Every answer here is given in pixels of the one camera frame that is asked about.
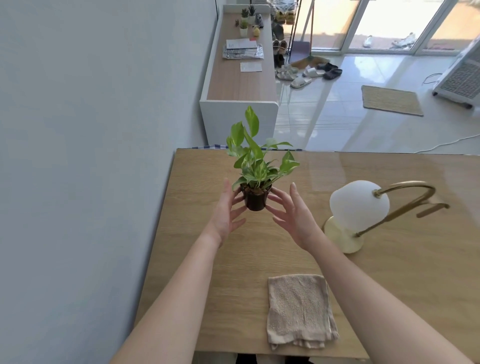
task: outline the brown cloth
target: brown cloth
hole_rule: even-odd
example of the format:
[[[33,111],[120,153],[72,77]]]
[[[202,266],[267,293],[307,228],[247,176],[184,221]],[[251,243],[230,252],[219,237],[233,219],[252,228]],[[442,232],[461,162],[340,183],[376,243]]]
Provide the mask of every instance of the brown cloth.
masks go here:
[[[268,279],[270,309],[268,342],[272,350],[281,344],[306,348],[325,347],[338,339],[325,278],[316,274],[292,274]]]

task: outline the blue plaid fabric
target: blue plaid fabric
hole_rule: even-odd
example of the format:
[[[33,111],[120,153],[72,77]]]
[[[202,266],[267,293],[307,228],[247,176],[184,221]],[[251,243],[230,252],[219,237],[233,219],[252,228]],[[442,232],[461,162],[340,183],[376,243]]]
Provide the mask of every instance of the blue plaid fabric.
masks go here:
[[[228,149],[228,146],[222,146],[220,144],[213,144],[212,146],[194,146],[192,149]],[[270,150],[291,150],[295,152],[303,152],[303,149],[273,149]]]

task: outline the person's left hand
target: person's left hand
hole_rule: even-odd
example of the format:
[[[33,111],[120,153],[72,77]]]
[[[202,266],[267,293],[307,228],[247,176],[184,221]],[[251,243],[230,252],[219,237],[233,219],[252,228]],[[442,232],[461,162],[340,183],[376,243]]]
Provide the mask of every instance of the person's left hand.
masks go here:
[[[205,226],[204,232],[218,239],[220,246],[226,240],[228,234],[242,226],[246,221],[245,218],[234,221],[234,219],[247,209],[246,206],[242,206],[232,210],[233,205],[243,201],[243,194],[238,195],[240,191],[240,187],[232,191],[230,181],[228,178],[225,178],[223,180],[223,191],[220,199],[213,211],[210,221],[207,226]]]

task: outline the doormat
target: doormat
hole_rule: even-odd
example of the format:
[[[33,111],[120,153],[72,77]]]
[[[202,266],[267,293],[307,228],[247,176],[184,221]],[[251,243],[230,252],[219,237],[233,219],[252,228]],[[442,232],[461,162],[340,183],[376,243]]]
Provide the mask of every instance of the doormat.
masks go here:
[[[364,108],[423,116],[415,92],[363,85],[361,93]]]

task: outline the white wall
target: white wall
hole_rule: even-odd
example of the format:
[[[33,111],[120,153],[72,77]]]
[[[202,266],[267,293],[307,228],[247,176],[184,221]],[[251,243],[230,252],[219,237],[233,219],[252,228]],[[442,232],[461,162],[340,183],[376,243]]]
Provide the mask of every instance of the white wall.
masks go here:
[[[0,2],[0,363],[123,342],[215,25],[214,0]]]

